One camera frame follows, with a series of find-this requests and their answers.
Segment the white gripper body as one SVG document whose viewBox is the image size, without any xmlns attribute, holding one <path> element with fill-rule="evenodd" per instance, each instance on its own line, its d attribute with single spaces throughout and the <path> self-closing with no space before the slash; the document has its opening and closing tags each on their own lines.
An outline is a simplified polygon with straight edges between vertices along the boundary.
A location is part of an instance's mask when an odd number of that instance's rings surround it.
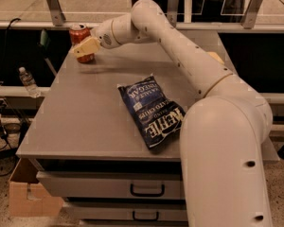
<svg viewBox="0 0 284 227">
<path fill-rule="evenodd" d="M 104 21 L 98 26 L 91 29 L 91 34 L 98 38 L 100 45 L 107 49 L 120 47 L 120 43 L 116 40 L 113 32 L 113 19 Z"/>
</svg>

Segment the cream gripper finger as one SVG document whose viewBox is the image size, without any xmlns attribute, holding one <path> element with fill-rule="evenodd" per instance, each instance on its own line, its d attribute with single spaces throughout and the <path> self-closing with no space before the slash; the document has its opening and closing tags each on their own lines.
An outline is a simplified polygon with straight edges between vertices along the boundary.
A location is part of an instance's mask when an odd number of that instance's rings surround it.
<svg viewBox="0 0 284 227">
<path fill-rule="evenodd" d="M 100 49 L 98 38 L 89 36 L 73 46 L 72 52 L 77 58 L 92 55 Z"/>
</svg>

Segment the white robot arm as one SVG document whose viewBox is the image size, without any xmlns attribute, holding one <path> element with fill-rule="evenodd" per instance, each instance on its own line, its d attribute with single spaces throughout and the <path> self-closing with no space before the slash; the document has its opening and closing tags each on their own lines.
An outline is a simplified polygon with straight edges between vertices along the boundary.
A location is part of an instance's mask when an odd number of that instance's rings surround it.
<svg viewBox="0 0 284 227">
<path fill-rule="evenodd" d="M 267 100 L 179 32 L 152 0 L 92 29 L 76 56 L 147 39 L 162 46 L 199 95 L 180 131 L 189 227 L 273 227 L 262 162 Z"/>
</svg>

